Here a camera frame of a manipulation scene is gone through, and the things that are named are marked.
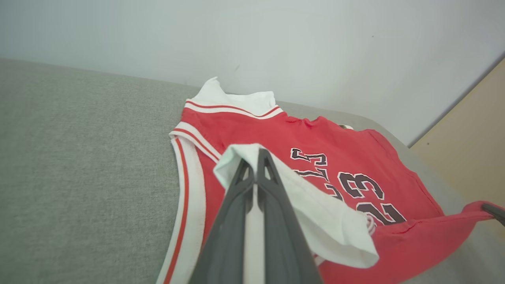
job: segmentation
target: gray table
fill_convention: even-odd
[[[178,179],[168,133],[199,88],[0,59],[0,283],[154,284],[172,233]],[[393,144],[446,214],[463,200],[364,117],[278,102]],[[501,243],[479,224],[409,283],[505,281]]]

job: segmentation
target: red fabric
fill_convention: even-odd
[[[376,219],[373,240],[379,261],[368,269],[325,261],[319,268],[327,284],[397,283],[409,279],[454,252],[477,221],[492,218],[481,211],[482,202],[467,205],[461,214],[445,216],[417,174],[401,163],[387,139],[374,130],[342,129],[324,117],[309,121],[281,113],[261,120],[188,108],[183,111],[182,121],[198,129],[221,154],[230,144],[260,143],[314,186],[336,198],[340,196],[351,208],[359,210],[361,205],[377,209],[375,216],[381,214],[387,224]],[[215,163],[200,151],[198,155],[207,190],[205,241],[224,190],[212,173]],[[360,180],[365,181],[359,190]]]

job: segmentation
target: red stripe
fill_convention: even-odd
[[[201,106],[201,105],[196,104],[196,103],[194,103],[194,102],[192,102],[192,101],[186,101],[186,103],[188,103],[188,104],[192,104],[192,105],[194,105],[194,106],[197,106],[197,107],[199,107],[199,108],[204,108],[204,109],[213,109],[213,108],[230,108],[230,109],[236,109],[236,110],[240,110],[240,111],[243,111],[243,112],[247,112],[247,113],[249,113],[249,114],[251,114],[251,115],[254,115],[254,114],[252,114],[252,113],[248,112],[247,110],[243,110],[243,109],[241,109],[241,108],[234,107],[234,106],[225,106],[225,105],[217,105],[217,106]],[[269,112],[267,112],[267,113],[266,113],[266,114],[264,114],[264,115],[254,115],[254,116],[256,116],[256,117],[264,117],[264,116],[267,116],[267,115],[271,114],[273,111],[277,110],[278,108],[279,108],[279,106],[276,106],[276,107],[274,107],[273,109],[271,109]]]
[[[219,161],[219,158],[216,157],[216,155],[214,155],[214,153],[212,153],[207,147],[205,147],[205,145],[198,138],[196,138],[196,136],[193,135],[193,133],[187,131],[186,129],[182,129],[182,128],[175,128],[173,131],[184,132],[184,133],[188,134],[189,136],[193,137],[193,139],[195,139],[200,144],[200,146],[202,146],[207,151],[207,153],[211,154],[212,157],[216,158],[216,161]]]
[[[186,165],[186,158],[184,157],[184,152],[182,150],[181,142],[179,141],[179,139],[176,139],[176,142],[177,146],[179,147],[179,152],[181,154],[182,168],[184,169],[184,209],[182,211],[181,227],[179,229],[179,236],[177,237],[177,243],[175,244],[174,254],[172,255],[172,260],[170,261],[167,276],[165,277],[165,281],[163,281],[163,284],[170,283],[170,279],[172,279],[172,275],[174,274],[175,264],[177,262],[177,257],[179,256],[179,252],[181,250],[182,239],[184,238],[184,230],[186,229],[186,218],[188,214],[188,199],[189,199],[188,169]]]

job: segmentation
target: wooden panel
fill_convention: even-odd
[[[505,207],[504,124],[505,60],[411,149],[468,202]],[[505,240],[505,228],[486,223]]]

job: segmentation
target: sports jersey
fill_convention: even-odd
[[[189,279],[224,197],[213,169],[233,144],[263,145],[328,198],[375,219],[378,262],[362,269],[317,259],[327,284],[406,280],[454,252],[477,221],[492,218],[481,211],[483,202],[445,216],[380,133],[344,129],[324,117],[290,117],[275,104],[272,92],[226,94],[216,78],[210,79],[186,101],[170,135],[181,188],[158,283]]]

